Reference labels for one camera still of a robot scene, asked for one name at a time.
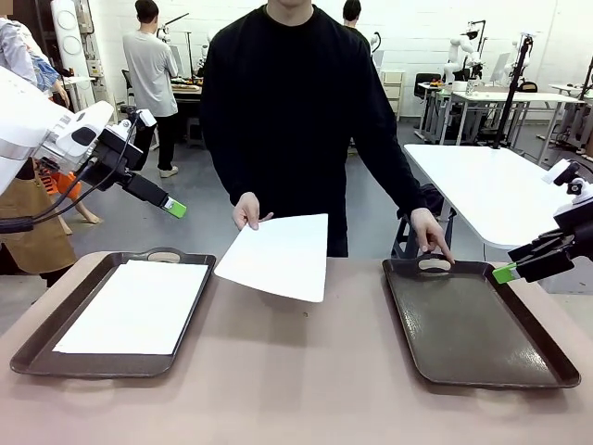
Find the person's left hand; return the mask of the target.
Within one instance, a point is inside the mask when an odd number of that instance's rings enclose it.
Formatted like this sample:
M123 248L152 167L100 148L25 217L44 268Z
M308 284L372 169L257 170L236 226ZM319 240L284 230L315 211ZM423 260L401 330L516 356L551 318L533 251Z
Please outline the person's left hand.
M429 209L418 208L413 210L410 214L410 222L416 233L422 254L439 249L450 264L455 263L446 242L445 232Z

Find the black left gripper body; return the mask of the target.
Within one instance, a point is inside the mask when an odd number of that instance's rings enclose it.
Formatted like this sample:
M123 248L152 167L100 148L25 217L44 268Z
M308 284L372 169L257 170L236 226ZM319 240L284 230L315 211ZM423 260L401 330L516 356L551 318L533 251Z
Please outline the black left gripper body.
M143 152L125 137L106 128L98 136L95 149L84 164L88 170L82 180L98 190L107 190L114 184L127 187L134 177L131 167L142 155Z

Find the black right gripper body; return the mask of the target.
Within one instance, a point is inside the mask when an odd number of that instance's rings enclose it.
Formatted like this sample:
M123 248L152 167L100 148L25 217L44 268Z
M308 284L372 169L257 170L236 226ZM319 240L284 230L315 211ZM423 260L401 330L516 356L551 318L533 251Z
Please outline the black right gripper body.
M565 249L567 257L574 260L579 257L592 260L592 219L574 216L559 216L558 225L569 240Z

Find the person's right hand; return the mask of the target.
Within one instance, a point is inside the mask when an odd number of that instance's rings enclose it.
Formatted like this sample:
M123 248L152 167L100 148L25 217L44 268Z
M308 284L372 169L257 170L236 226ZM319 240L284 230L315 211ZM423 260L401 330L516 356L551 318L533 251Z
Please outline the person's right hand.
M239 231L245 227L250 227L252 230L257 231L260 223L271 220L273 216L274 214L272 212L269 212L265 216L260 215L259 200L252 192L247 192L240 196L233 208L233 222Z

